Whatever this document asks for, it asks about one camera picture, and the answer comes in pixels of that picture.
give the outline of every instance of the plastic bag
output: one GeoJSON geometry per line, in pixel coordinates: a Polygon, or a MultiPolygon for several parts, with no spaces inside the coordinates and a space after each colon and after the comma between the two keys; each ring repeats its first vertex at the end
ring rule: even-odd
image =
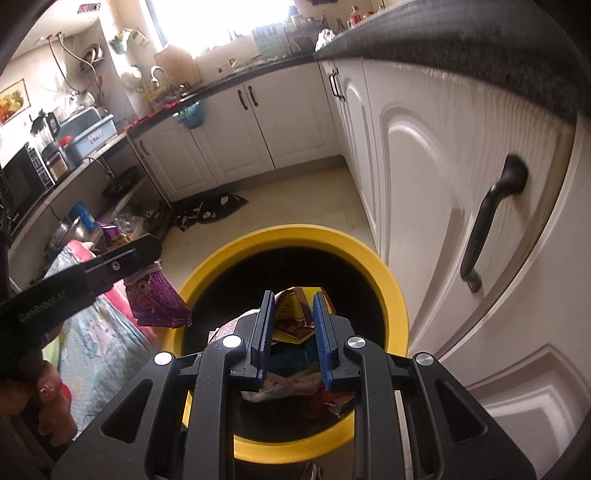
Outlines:
{"type": "Polygon", "coordinates": [[[130,240],[137,240],[143,234],[147,233],[144,219],[129,213],[121,213],[113,220],[113,225],[130,240]]]}
{"type": "MultiPolygon", "coordinates": [[[[102,225],[107,249],[127,244],[129,238],[113,225],[102,225]]],[[[191,310],[162,275],[159,262],[125,279],[129,306],[138,325],[179,328],[191,326],[191,310]]]]}
{"type": "Polygon", "coordinates": [[[325,28],[318,34],[318,41],[316,42],[316,51],[319,51],[322,47],[327,46],[335,38],[335,34],[332,30],[325,28]]]}
{"type": "Polygon", "coordinates": [[[244,400],[259,403],[286,397],[310,397],[318,392],[322,386],[322,374],[318,371],[318,364],[311,364],[291,377],[285,378],[267,373],[265,385],[258,392],[241,392],[244,400]]]}

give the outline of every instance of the pink cloth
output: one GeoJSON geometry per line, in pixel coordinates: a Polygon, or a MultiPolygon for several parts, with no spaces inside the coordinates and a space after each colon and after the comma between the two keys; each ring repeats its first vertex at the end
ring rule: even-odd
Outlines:
{"type": "MultiPolygon", "coordinates": [[[[86,245],[80,243],[78,240],[71,240],[67,244],[67,247],[72,250],[72,252],[74,252],[74,255],[77,256],[81,262],[86,262],[96,258],[94,253],[92,253],[86,245]]],[[[146,337],[146,340],[149,341],[150,345],[158,347],[158,337],[154,331],[150,327],[139,326],[138,321],[136,318],[134,318],[134,314],[131,313],[131,307],[129,306],[123,280],[118,281],[115,285],[113,285],[113,288],[105,293],[105,296],[111,302],[113,307],[119,310],[131,323],[133,323],[138,328],[142,335],[146,337]]]]}

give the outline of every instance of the microwave oven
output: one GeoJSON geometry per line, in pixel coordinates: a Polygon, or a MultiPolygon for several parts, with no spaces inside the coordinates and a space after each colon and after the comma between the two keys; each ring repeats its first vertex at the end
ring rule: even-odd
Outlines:
{"type": "Polygon", "coordinates": [[[52,190],[55,182],[35,147],[25,145],[3,168],[8,190],[12,194],[12,236],[14,237],[27,216],[52,190]]]}

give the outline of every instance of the black cabinet handle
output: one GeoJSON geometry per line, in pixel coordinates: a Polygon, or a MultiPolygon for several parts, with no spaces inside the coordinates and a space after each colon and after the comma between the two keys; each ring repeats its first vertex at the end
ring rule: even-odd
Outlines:
{"type": "Polygon", "coordinates": [[[335,86],[332,83],[334,76],[335,76],[335,71],[333,70],[332,73],[329,73],[330,91],[332,92],[333,97],[338,97],[339,95],[335,92],[335,86]]]}
{"type": "Polygon", "coordinates": [[[139,146],[142,148],[142,150],[144,151],[144,153],[145,153],[147,156],[150,156],[150,152],[149,152],[148,150],[146,150],[146,147],[144,146],[144,141],[143,141],[143,140],[140,140],[140,141],[139,141],[139,146]]]}
{"type": "Polygon", "coordinates": [[[240,103],[242,104],[244,110],[248,110],[248,107],[244,103],[244,98],[242,98],[242,90],[238,90],[238,98],[240,99],[240,103]]]}
{"type": "Polygon", "coordinates": [[[248,92],[251,94],[252,103],[254,103],[255,106],[258,106],[258,103],[256,102],[256,99],[255,99],[255,95],[254,95],[254,93],[252,93],[252,87],[250,85],[248,86],[248,92]]]}
{"type": "Polygon", "coordinates": [[[468,283],[472,293],[476,293],[482,287],[482,279],[474,266],[482,252],[488,232],[491,230],[492,221],[495,218],[496,208],[502,199],[509,195],[523,192],[527,182],[527,165],[517,155],[507,155],[501,178],[493,183],[480,204],[474,227],[468,239],[468,245],[460,265],[460,276],[468,283]]]}
{"type": "Polygon", "coordinates": [[[336,94],[333,94],[333,95],[335,95],[335,97],[337,97],[339,100],[346,102],[347,100],[345,99],[345,96],[339,94],[339,89],[338,89],[337,83],[336,83],[336,76],[338,74],[339,74],[339,69],[333,70],[333,80],[335,81],[335,92],[336,92],[336,94]]]}

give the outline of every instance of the faucet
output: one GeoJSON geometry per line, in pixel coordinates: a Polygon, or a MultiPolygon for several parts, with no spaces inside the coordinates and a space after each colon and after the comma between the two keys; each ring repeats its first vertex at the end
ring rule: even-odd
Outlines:
{"type": "Polygon", "coordinates": [[[157,70],[160,70],[162,73],[164,73],[164,76],[166,77],[166,80],[168,81],[168,85],[171,86],[173,83],[170,81],[170,77],[168,76],[168,73],[166,73],[166,70],[164,70],[162,67],[160,67],[159,65],[154,65],[152,67],[152,69],[150,70],[150,74],[152,75],[152,78],[150,78],[150,85],[152,87],[152,91],[156,90],[158,88],[160,88],[160,82],[158,81],[158,79],[154,76],[154,74],[156,73],[157,70]]]}

